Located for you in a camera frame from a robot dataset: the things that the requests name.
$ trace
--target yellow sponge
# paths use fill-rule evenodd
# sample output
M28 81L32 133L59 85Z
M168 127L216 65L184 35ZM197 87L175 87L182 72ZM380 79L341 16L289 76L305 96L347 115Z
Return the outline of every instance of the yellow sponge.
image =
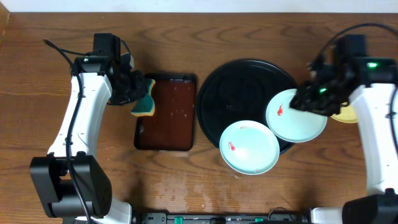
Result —
M145 96L138 100L134 108L131 110L131 114L134 116L153 116L155 113L155 102L151 97L150 93L152 91L152 87L155 85L155 80L146 79L148 92Z

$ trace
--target yellow plate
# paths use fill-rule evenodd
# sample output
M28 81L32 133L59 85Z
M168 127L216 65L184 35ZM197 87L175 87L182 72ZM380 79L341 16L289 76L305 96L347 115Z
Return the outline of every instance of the yellow plate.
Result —
M346 107L342 107L340 110L341 111L339 115L334 114L331 118L344 123L358 122L353 106L349 105Z

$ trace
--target green scouring pad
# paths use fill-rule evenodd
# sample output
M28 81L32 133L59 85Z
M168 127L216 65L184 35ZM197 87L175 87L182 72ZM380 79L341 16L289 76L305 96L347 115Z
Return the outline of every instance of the green scouring pad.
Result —
M155 113L155 102L150 96L152 87L155 85L155 80L146 79L148 92L145 96L138 100L134 108L131 110L131 114L134 116L153 116Z

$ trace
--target green light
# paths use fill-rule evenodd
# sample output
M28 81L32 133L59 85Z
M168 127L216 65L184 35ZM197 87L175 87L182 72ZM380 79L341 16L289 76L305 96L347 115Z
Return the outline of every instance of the green light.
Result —
M379 64L374 63L374 62L369 62L368 63L368 68L376 68Z

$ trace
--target black round plate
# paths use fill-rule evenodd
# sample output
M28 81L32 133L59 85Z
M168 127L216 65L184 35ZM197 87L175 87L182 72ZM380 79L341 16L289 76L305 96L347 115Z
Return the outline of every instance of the black round plate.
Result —
M296 88L283 69L260 60L236 60L217 68L200 88L197 116L205 136L219 148L223 131L237 121L266 126L266 109L276 94ZM278 138L282 154L294 145Z

